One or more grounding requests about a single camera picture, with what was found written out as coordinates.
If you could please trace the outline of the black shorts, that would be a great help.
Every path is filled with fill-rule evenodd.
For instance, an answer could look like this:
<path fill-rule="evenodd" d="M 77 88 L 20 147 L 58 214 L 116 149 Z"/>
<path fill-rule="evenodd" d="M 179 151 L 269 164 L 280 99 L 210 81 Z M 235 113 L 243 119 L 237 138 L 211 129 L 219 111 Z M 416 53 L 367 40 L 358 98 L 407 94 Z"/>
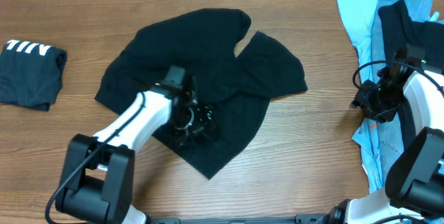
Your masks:
<path fill-rule="evenodd" d="M 117 114 L 138 92 L 176 65 L 196 79 L 199 104 L 212 111 L 214 129 L 199 137 L 171 124 L 154 136 L 206 178 L 213 178 L 253 140 L 272 98 L 307 90 L 301 62 L 279 41 L 250 28 L 239 9 L 200 9 L 146 26 L 106 69 L 95 99 Z"/>

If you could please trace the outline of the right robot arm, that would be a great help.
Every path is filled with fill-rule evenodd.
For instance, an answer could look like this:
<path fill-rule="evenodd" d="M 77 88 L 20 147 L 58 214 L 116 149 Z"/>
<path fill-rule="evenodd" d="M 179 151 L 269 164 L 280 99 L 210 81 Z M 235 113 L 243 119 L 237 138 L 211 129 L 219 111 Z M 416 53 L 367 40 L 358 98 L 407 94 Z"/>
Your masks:
<path fill-rule="evenodd" d="M 443 217 L 443 71 L 426 61 L 383 64 L 379 82 L 360 85 L 352 106 L 383 122 L 406 100 L 416 135 L 383 188 L 344 200 L 319 223 L 432 223 Z"/>

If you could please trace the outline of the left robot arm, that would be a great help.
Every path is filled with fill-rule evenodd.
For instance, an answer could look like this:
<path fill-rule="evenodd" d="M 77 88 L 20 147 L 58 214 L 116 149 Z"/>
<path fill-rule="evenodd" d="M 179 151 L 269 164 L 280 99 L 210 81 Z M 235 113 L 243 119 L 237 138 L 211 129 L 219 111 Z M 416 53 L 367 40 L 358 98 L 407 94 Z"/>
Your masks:
<path fill-rule="evenodd" d="M 81 223 L 150 223 L 148 214 L 132 204 L 135 154 L 153 133 L 171 124 L 180 145 L 206 140 L 214 130 L 214 108 L 197 101 L 194 83 L 156 83 L 136 95 L 133 103 L 94 136 L 77 134 L 70 141 L 58 188 L 45 209 Z"/>

